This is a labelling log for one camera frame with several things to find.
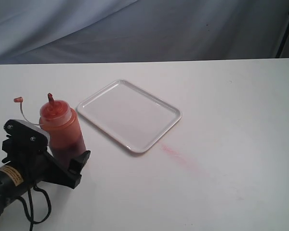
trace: label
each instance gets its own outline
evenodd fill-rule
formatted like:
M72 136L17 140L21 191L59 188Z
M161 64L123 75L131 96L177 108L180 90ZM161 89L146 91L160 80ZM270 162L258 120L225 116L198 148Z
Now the label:
M22 182L24 182L23 177L21 174L13 167L9 165L4 165L0 168L1 172L4 172L6 175L8 175L12 181L14 182L15 186L20 185Z

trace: bottle cap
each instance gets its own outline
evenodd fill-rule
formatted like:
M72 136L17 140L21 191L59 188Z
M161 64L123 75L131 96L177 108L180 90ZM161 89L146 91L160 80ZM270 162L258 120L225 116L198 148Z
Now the bottle cap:
M72 111L68 103L63 100L54 100L48 93L48 103L44 104L40 111L41 122L45 126L58 127L67 123L72 117Z

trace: red squeeze bottle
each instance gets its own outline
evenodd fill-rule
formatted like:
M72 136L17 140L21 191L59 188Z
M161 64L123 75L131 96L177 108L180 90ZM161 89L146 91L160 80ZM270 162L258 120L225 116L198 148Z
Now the red squeeze bottle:
M40 127L50 134L50 150L66 168L72 158L86 151L77 113L63 100L53 100L48 93L48 103L40 109Z

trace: red stain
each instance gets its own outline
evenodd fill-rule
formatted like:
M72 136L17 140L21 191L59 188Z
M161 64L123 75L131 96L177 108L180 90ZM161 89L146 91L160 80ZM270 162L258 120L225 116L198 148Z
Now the red stain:
M177 164L179 164L181 167L185 168L186 170L196 172L197 168L196 165L186 158L184 158L181 153L171 149L170 147L161 144L162 150L171 158L173 159Z

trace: black wire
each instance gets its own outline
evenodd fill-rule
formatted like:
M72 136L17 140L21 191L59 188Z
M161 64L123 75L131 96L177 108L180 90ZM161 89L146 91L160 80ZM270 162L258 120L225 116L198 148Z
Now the black wire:
M31 190L28 189L29 206L30 206L31 215L29 214L28 207L27 207L27 204L26 204L26 201L24 200L24 198L21 196L16 197L16 199L19 200L23 204L25 216L28 219L28 221L30 221L30 231L33 230L33 225L37 225L37 224L44 222L50 216L50 214L52 212L52 204L50 202L50 198L49 198L49 195L47 194L47 192L45 190L39 188L36 184L34 184L33 190L40 192L45 196L45 199L47 202L47 207L48 207L48 212L47 212L46 216L41 221L35 221L34 215L33 215L33 202L32 202Z

